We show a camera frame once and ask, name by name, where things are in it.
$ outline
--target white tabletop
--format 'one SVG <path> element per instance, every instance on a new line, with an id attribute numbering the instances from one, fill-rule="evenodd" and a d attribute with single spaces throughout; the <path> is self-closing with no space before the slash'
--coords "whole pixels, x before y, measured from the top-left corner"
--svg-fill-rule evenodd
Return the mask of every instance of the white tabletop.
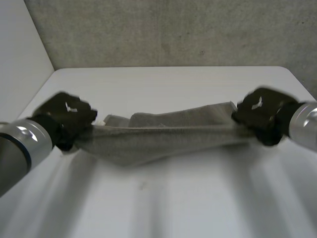
<path id="1" fill-rule="evenodd" d="M 313 100 L 281 67 L 79 68 L 56 71 L 21 116 L 60 90 L 103 120 L 236 103 L 260 85 Z M 316 224 L 317 156 L 289 140 L 133 169 L 54 149 L 0 199 L 4 238 L 312 238 Z"/>

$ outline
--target gray wall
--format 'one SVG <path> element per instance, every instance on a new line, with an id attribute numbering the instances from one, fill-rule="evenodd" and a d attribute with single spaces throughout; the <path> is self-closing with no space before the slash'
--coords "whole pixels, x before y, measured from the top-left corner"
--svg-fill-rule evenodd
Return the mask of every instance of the gray wall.
<path id="1" fill-rule="evenodd" d="M 55 69 L 279 65 L 317 97 L 316 0 L 25 0 Z"/>

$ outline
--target gray cloth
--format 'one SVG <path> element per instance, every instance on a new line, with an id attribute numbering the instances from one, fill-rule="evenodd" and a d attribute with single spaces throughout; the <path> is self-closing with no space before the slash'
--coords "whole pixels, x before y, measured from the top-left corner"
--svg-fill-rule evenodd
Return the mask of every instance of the gray cloth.
<path id="1" fill-rule="evenodd" d="M 254 140 L 254 134 L 237 125 L 232 102 L 166 114 L 136 113 L 131 119 L 108 115 L 105 126 L 93 126 L 75 146 L 122 166 L 214 146 Z"/>

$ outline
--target white wall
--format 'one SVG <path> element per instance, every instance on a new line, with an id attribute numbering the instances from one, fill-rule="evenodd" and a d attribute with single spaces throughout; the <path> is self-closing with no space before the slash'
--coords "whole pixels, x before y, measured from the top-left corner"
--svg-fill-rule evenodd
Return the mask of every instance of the white wall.
<path id="1" fill-rule="evenodd" d="M 23 0 L 0 0 L 0 121 L 16 119 L 54 69 Z"/>

